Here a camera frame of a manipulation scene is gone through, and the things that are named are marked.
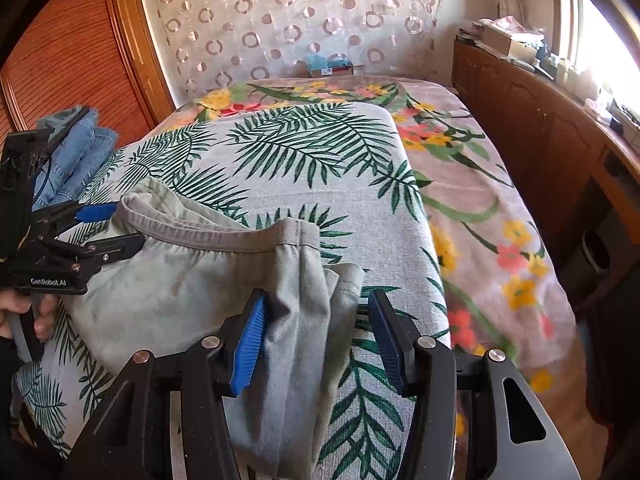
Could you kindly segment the grey-green pants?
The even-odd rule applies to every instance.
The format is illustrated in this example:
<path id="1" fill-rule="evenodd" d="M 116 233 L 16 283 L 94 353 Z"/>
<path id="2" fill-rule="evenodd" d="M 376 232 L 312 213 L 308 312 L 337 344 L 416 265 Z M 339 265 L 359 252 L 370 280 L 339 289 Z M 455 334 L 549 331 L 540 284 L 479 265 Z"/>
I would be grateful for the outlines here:
<path id="1" fill-rule="evenodd" d="M 310 478 L 348 361 L 363 270 L 324 264 L 313 223 L 284 218 L 252 230 L 150 178 L 122 196 L 107 227 L 130 233 L 145 237 L 140 252 L 64 300 L 93 357 L 117 373 L 139 350 L 184 351 L 263 289 L 264 344 L 252 382 L 226 404 L 231 439 L 261 474 Z"/>

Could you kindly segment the folded blue jeans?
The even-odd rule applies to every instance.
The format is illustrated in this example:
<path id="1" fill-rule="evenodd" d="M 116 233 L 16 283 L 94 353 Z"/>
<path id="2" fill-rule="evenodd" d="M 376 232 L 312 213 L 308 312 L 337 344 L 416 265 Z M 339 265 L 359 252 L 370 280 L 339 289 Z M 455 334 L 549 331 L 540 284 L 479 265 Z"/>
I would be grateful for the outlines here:
<path id="1" fill-rule="evenodd" d="M 99 112 L 89 108 L 53 151 L 35 184 L 32 210 L 77 200 L 114 153 L 118 134 L 99 125 Z"/>

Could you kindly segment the folded grey-blue pants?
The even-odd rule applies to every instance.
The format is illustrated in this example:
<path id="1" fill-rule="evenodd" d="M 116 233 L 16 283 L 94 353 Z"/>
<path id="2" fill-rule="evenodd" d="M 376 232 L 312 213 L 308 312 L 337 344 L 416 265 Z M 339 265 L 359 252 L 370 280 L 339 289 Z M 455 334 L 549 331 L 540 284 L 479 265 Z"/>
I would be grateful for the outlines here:
<path id="1" fill-rule="evenodd" d="M 59 110 L 51 115 L 39 118 L 36 121 L 36 128 L 49 129 L 52 136 L 60 133 L 68 126 L 72 126 L 80 118 L 83 118 L 89 111 L 88 106 L 75 105 L 66 110 Z"/>

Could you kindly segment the floral blanket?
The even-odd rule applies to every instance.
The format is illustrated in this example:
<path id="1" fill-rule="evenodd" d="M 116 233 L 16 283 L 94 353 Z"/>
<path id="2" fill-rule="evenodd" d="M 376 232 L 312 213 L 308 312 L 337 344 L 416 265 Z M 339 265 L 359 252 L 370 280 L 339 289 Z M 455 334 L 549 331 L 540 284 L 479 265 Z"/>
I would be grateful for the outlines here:
<path id="1" fill-rule="evenodd" d="M 454 92 L 367 76 L 258 80 L 180 106 L 164 130 L 271 107 L 363 102 L 393 117 L 432 230 L 451 341 L 479 354 L 507 344 L 538 394 L 570 376 L 575 318 L 542 229 L 495 145 Z"/>

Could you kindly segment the wooden wardrobe door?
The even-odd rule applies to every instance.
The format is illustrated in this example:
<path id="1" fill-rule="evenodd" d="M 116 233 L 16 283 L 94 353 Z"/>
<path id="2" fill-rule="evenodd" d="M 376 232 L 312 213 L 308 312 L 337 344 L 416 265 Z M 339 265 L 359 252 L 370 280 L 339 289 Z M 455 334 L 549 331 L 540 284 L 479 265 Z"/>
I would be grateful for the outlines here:
<path id="1" fill-rule="evenodd" d="M 142 0 L 50 0 L 2 64 L 4 136 L 76 104 L 120 146 L 174 111 Z"/>

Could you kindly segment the palm leaf bed cover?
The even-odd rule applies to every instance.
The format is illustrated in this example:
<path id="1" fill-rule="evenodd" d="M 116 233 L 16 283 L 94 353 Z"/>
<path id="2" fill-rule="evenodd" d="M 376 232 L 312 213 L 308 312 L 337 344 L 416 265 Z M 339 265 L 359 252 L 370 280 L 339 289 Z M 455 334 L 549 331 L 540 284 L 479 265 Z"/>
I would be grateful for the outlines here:
<path id="1" fill-rule="evenodd" d="M 68 297 L 39 363 L 15 377 L 22 426 L 58 458 L 130 356 L 180 352 L 273 302 L 250 386 L 227 403 L 244 478 L 391 479 L 412 404 L 394 391 L 367 317 L 396 311 L 449 338 L 435 232 L 392 116 L 363 103 L 277 107 L 194 122 L 121 148 L 82 194 L 116 202 L 73 226 L 84 244 L 141 233 Z"/>

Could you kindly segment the circle pattern curtain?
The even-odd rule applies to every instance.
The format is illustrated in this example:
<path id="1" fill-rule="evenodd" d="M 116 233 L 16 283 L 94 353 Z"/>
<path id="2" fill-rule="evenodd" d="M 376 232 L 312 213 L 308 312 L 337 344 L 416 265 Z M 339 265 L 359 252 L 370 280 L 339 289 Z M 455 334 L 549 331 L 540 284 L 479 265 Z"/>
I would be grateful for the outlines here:
<path id="1" fill-rule="evenodd" d="M 365 74 L 421 77 L 442 0 L 142 0 L 178 103 L 238 82 L 308 75 L 341 54 Z"/>

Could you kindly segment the wooden sideboard cabinet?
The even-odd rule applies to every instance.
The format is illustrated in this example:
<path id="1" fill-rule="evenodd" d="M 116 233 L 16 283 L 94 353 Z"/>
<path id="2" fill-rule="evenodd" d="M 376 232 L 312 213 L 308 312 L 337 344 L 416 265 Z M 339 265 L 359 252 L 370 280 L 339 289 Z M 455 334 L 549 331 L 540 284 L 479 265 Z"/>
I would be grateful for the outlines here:
<path id="1" fill-rule="evenodd" d="M 639 157 L 544 78 L 454 40 L 451 82 L 497 148 L 554 263 L 603 229 L 611 267 L 574 305 L 639 302 Z"/>

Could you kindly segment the blue tissue box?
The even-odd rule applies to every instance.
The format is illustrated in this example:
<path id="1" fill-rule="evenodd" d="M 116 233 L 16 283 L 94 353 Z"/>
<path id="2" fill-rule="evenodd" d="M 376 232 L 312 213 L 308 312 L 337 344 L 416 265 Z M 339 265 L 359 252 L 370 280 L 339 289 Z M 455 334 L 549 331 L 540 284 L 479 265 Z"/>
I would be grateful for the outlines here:
<path id="1" fill-rule="evenodd" d="M 306 61 L 306 70 L 311 78 L 352 75 L 354 66 L 345 55 L 336 54 L 329 58 L 322 55 L 309 55 Z"/>

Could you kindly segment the cardboard box on cabinet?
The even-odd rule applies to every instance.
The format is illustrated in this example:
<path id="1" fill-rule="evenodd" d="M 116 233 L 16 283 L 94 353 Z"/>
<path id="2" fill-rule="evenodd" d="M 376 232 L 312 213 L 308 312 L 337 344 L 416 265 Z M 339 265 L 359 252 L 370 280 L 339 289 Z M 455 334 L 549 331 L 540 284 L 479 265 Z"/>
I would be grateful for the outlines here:
<path id="1" fill-rule="evenodd" d="M 536 58 L 537 51 L 533 47 L 512 39 L 505 32 L 490 25 L 484 26 L 483 42 L 507 58 L 515 58 L 529 64 L 532 64 Z"/>

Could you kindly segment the window with wooden frame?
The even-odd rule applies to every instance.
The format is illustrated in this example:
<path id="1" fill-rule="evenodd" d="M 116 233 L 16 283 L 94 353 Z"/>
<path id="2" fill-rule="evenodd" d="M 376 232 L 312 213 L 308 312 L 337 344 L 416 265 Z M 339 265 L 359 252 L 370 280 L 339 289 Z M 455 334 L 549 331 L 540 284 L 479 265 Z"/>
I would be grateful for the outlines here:
<path id="1" fill-rule="evenodd" d="M 610 22 L 591 0 L 555 0 L 560 12 L 559 56 L 600 92 L 639 114 L 639 67 Z"/>

